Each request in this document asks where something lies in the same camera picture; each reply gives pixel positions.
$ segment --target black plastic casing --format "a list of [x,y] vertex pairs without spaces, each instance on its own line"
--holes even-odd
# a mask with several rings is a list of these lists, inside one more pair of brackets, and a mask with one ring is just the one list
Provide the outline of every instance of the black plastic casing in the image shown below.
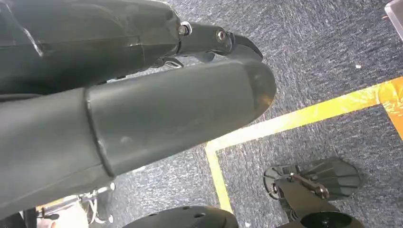
[[255,60],[192,66],[0,104],[0,218],[236,130],[270,106]]
[[0,94],[52,94],[149,68],[179,45],[159,1],[0,1]]

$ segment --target gray carpet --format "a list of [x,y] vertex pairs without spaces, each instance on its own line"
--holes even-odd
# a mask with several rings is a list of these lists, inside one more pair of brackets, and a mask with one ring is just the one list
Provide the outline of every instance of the gray carpet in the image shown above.
[[[223,26],[252,39],[278,84],[274,105],[258,121],[403,75],[399,39],[387,0],[169,0],[183,20]],[[366,177],[338,203],[367,227],[403,227],[403,143],[381,106],[367,108],[220,151],[241,228],[285,223],[265,194],[262,173],[277,163],[339,156]],[[122,175],[104,201],[121,227],[182,205],[218,201],[203,147]]]

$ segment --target yellow tape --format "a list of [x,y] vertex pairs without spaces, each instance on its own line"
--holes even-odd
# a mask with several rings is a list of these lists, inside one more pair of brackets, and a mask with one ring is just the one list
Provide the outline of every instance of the yellow tape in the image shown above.
[[232,212],[230,199],[216,154],[217,150],[377,104],[383,104],[389,118],[403,140],[403,77],[399,77],[236,130],[208,142],[205,150],[221,208]]
[[206,154],[220,207],[221,209],[233,214],[227,188],[225,187],[224,177],[222,175],[220,164],[218,163],[217,154],[215,151],[206,151]]

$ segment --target prosthetic foot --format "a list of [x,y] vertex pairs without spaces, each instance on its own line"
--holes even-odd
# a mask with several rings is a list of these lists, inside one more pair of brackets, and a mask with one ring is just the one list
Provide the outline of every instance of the prosthetic foot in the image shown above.
[[269,195],[290,220],[279,228],[363,228],[328,201],[350,196],[361,184],[357,170],[339,159],[273,166],[264,173]]

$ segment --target screw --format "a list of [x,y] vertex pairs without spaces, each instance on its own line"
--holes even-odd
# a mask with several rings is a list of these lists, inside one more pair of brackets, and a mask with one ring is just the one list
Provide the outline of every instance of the screw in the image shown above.
[[116,184],[115,184],[114,182],[112,182],[112,183],[109,185],[109,188],[110,188],[112,191],[114,191],[114,190],[116,189]]
[[108,221],[109,221],[109,223],[113,223],[113,221],[114,221],[113,215],[109,215]]
[[274,192],[274,193],[278,193],[278,190],[277,190],[277,187],[276,187],[276,184],[275,183],[272,183],[271,184],[271,190]]
[[327,226],[327,225],[329,224],[329,220],[327,220],[327,219],[322,220],[322,224],[325,225],[325,226]]
[[311,181],[317,181],[319,179],[319,177],[317,175],[313,175],[311,177]]
[[179,31],[179,35],[181,35],[181,36],[186,36],[189,34],[188,27],[186,27],[185,25],[179,26],[178,31]]
[[218,42],[223,42],[227,38],[227,33],[223,30],[218,30],[216,35]]

